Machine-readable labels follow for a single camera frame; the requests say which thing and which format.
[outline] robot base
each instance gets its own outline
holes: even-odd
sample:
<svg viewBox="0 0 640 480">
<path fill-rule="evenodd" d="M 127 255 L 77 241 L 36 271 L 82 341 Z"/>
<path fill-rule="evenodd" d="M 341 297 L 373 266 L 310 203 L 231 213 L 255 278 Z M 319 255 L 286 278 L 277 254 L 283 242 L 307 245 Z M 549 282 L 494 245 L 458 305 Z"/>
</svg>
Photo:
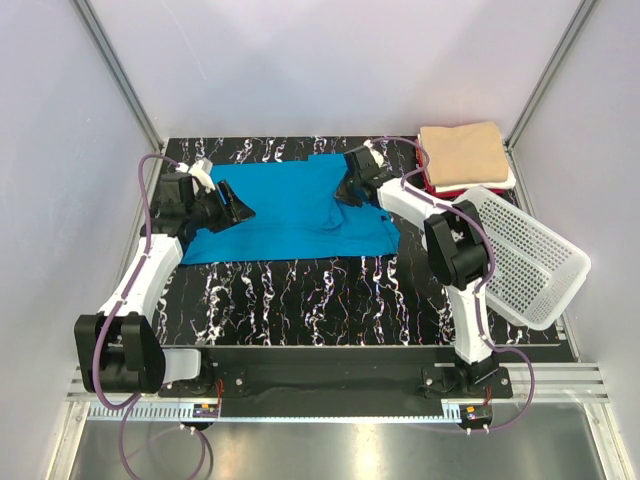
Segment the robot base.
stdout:
<svg viewBox="0 0 640 480">
<path fill-rule="evenodd" d="M 224 398 L 245 396 L 246 368 L 243 366 L 219 366 L 213 358 L 213 349 L 201 348 L 199 350 L 202 354 L 200 375 L 191 380 L 173 382 L 170 388 L 163 385 L 158 396 L 162 398 L 215 397 L 219 393 L 216 389 L 218 381 L 222 382 Z"/>
<path fill-rule="evenodd" d="M 513 398 L 509 371 L 499 367 L 484 380 L 470 384 L 461 379 L 461 373 L 456 366 L 433 366 L 422 369 L 422 389 L 425 398 L 473 398 L 484 400 L 487 387 L 491 387 L 492 398 Z"/>
</svg>

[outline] perforated basket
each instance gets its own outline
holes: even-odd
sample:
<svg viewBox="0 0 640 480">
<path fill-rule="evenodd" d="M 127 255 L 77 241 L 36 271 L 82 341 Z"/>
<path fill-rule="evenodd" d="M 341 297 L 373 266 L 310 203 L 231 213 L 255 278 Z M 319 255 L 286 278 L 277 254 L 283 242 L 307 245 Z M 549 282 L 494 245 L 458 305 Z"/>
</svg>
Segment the perforated basket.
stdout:
<svg viewBox="0 0 640 480">
<path fill-rule="evenodd" d="M 475 205 L 496 256 L 487 305 L 514 325 L 548 328 L 587 278 L 589 257 L 485 188 L 469 189 L 459 200 Z"/>
</svg>

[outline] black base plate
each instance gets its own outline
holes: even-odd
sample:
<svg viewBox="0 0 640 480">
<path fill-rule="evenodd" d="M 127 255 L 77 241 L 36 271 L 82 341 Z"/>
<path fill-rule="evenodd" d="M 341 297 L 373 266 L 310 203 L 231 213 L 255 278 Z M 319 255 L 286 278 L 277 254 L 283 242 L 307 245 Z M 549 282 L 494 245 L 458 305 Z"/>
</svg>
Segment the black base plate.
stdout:
<svg viewBox="0 0 640 480">
<path fill-rule="evenodd" d="M 487 396 L 486 387 L 491 387 L 492 398 L 513 398 L 509 371 L 499 367 L 496 373 L 483 381 L 478 386 L 473 386 L 464 391 L 461 385 L 456 385 L 452 378 L 453 366 L 424 367 L 422 369 L 422 384 L 425 398 L 477 398 L 484 399 Z"/>
<path fill-rule="evenodd" d="M 171 388 L 162 387 L 158 395 L 162 398 L 216 398 L 216 383 L 221 380 L 224 398 L 240 398 L 245 395 L 246 369 L 243 367 L 221 368 L 216 364 L 202 370 L 194 380 L 173 382 Z"/>
</svg>

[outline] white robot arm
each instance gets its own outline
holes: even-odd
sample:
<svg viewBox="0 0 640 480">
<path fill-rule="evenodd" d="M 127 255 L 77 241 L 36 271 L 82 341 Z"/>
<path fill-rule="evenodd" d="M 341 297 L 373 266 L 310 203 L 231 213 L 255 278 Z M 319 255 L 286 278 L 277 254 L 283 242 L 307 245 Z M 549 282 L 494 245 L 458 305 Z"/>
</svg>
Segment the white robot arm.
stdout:
<svg viewBox="0 0 640 480">
<path fill-rule="evenodd" d="M 98 352 L 104 392 L 154 393 L 163 384 L 200 375 L 201 353 L 161 348 L 151 321 L 169 275 L 182 261 L 196 230 L 219 232 L 255 216 L 226 182 L 214 185 L 210 171 L 211 162 L 202 159 L 192 166 L 179 164 L 175 173 L 162 175 L 151 207 L 150 248 L 146 245 L 148 232 L 143 231 L 115 293 L 97 314 L 82 315 L 76 322 L 76 347 L 86 390 L 95 391 L 93 360 L 109 312 L 116 312 L 115 317 Z M 132 277 L 134 283 L 127 291 Z"/>
<path fill-rule="evenodd" d="M 429 251 L 435 277 L 445 286 L 456 331 L 455 352 L 458 368 L 464 372 L 463 384 L 474 385 L 491 376 L 498 362 L 482 338 L 476 315 L 476 295 L 480 301 L 480 324 L 488 332 L 484 286 L 475 289 L 487 273 L 488 253 L 482 240 L 470 226 L 439 205 L 454 206 L 481 225 L 470 202 L 451 202 L 433 198 L 424 192 L 414 195 L 415 187 L 394 178 L 382 168 L 382 155 L 365 143 L 345 154 L 348 172 L 336 198 L 360 206 L 370 203 L 405 218 L 422 232 L 422 244 Z"/>
</svg>

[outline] gray wall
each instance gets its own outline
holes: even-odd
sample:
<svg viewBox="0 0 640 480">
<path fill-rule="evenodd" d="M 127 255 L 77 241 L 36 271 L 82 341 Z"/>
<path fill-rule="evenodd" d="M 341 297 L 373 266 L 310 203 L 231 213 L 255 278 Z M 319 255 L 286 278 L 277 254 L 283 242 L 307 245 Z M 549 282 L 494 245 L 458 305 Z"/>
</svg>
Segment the gray wall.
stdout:
<svg viewBox="0 0 640 480">
<path fill-rule="evenodd" d="M 579 0 L 92 0 L 160 135 L 507 134 Z"/>
<path fill-rule="evenodd" d="M 148 146 L 68 0 L 2 2 L 0 65 L 0 476 L 35 479 Z"/>
<path fill-rule="evenodd" d="M 640 2 L 602 1 L 516 154 L 536 214 L 593 269 L 572 302 L 583 359 L 597 361 L 640 472 Z"/>
</svg>

